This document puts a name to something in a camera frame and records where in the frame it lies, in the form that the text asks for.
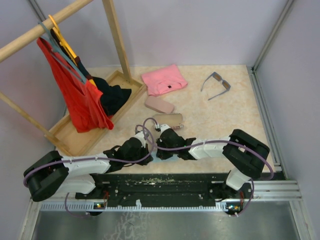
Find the flag newspaper print glasses case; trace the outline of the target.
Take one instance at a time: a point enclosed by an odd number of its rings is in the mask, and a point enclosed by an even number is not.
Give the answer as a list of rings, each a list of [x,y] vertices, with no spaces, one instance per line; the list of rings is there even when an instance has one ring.
[[[181,113],[155,114],[153,118],[159,125],[168,125],[173,130],[179,130],[184,127],[183,115]]]

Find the pink glasses case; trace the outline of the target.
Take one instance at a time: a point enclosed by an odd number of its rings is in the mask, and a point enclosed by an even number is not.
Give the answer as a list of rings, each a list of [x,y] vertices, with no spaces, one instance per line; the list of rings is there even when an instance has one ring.
[[[175,110],[175,106],[161,98],[148,96],[144,105],[157,113],[161,114],[171,114]]]

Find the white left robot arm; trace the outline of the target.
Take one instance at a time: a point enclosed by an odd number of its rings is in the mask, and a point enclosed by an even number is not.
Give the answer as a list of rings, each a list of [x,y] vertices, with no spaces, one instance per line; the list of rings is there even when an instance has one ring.
[[[93,174],[107,174],[125,166],[146,166],[153,161],[143,138],[134,136],[122,145],[88,156],[62,156],[52,150],[24,171],[23,185],[34,202],[42,202],[57,193],[81,193],[97,199],[104,186]]]

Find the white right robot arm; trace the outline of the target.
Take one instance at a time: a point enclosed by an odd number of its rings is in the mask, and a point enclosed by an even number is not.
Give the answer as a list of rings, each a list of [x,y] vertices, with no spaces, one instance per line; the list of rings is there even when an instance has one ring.
[[[183,160],[226,158],[234,166],[223,185],[223,192],[229,198],[235,198],[250,179],[261,177],[270,153],[266,144],[241,129],[233,130],[225,139],[200,140],[195,137],[184,139],[168,128],[161,131],[156,144],[156,156],[161,160],[174,155]]]

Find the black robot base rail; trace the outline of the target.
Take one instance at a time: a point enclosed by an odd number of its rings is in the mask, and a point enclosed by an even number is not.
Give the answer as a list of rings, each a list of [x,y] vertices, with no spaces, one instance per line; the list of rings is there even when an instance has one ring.
[[[77,200],[98,200],[96,210],[210,211],[232,216],[257,193],[258,183],[228,188],[226,173],[94,174],[95,189],[75,194]]]

